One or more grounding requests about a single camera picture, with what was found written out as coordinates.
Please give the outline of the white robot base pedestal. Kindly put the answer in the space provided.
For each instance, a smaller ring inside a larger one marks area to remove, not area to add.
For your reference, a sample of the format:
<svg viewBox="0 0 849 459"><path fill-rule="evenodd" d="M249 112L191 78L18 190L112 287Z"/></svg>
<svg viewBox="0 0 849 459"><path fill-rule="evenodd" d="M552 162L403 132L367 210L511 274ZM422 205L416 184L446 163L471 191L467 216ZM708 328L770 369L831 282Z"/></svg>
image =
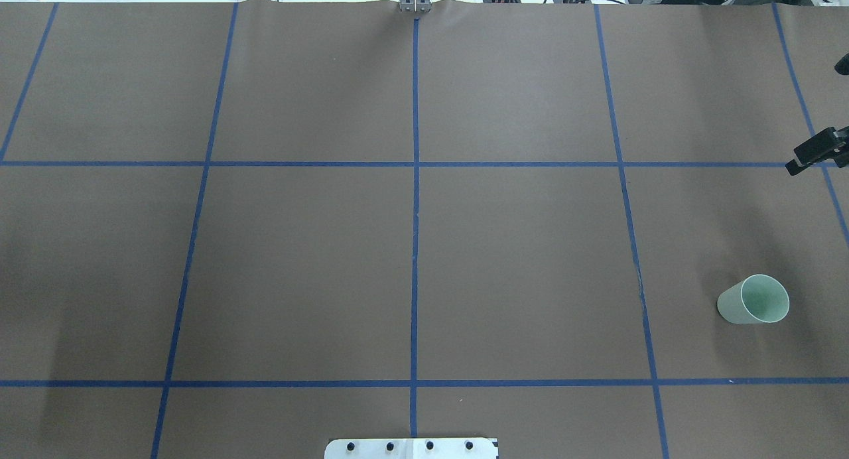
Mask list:
<svg viewBox="0 0 849 459"><path fill-rule="evenodd" d="M349 438L327 444L324 458L499 458L494 438Z"/></svg>

